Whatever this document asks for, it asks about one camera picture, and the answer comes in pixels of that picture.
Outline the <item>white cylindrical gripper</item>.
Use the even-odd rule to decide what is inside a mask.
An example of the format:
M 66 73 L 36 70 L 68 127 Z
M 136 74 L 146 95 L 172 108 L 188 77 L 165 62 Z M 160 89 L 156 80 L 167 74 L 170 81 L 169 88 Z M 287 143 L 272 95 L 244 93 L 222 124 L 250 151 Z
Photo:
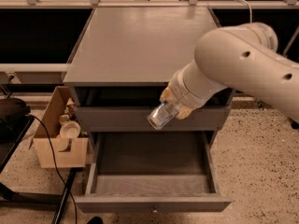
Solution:
M 217 92 L 226 86 L 209 79 L 197 66 L 195 61 L 178 70 L 160 96 L 161 103 L 178 105 L 177 119 L 186 119 L 194 109 L 201 108 Z

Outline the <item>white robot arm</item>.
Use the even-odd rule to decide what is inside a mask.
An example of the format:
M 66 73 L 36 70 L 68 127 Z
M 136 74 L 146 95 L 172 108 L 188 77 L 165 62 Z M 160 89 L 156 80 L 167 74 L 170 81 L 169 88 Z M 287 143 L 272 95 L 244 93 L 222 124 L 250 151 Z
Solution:
M 260 22 L 211 30 L 200 37 L 191 63 L 171 78 L 160 100 L 178 103 L 178 118 L 232 88 L 299 121 L 299 64 L 277 54 L 274 30 Z

